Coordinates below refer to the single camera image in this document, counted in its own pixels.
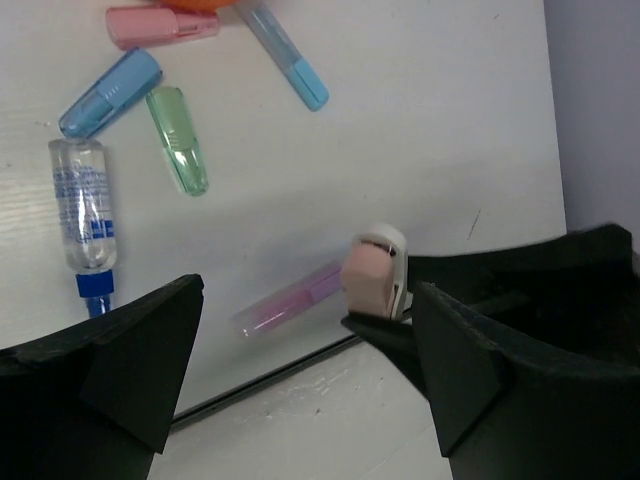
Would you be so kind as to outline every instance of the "white wall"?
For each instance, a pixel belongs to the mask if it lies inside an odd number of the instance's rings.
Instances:
[[[640,2],[546,0],[567,226],[640,246]]]

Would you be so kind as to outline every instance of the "blue cap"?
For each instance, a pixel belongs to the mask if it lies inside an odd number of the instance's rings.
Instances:
[[[320,110],[329,100],[327,87],[304,58],[294,63],[285,75],[312,112]]]
[[[68,138],[89,138],[109,125],[155,87],[162,70],[144,50],[127,52],[60,117]]]
[[[93,275],[76,275],[78,294],[82,298],[102,297],[111,295],[113,288],[113,271],[107,270]]]

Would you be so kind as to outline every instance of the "green cap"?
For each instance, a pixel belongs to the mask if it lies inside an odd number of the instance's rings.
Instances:
[[[180,185],[189,195],[202,195],[209,182],[184,95],[179,88],[156,87],[147,105]]]

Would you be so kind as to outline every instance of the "white table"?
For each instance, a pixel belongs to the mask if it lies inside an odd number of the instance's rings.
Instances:
[[[112,4],[0,7],[0,348],[86,318],[63,259],[47,142],[120,56],[103,24]],[[206,284],[179,411],[343,337],[340,299],[261,342],[235,337],[227,319],[341,257],[374,220],[422,254],[565,228],[542,0],[269,4],[330,90],[320,112],[227,12],[217,38],[151,51],[189,101],[205,196],[176,190],[144,104],[99,136],[110,152],[116,301],[185,273]]]
[[[451,480],[429,405],[360,345],[169,437],[149,480]]]

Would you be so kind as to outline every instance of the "pink marker cap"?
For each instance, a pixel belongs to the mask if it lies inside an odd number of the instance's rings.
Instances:
[[[122,50],[195,40],[216,35],[215,13],[191,13],[163,6],[112,7],[105,15],[113,43]]]

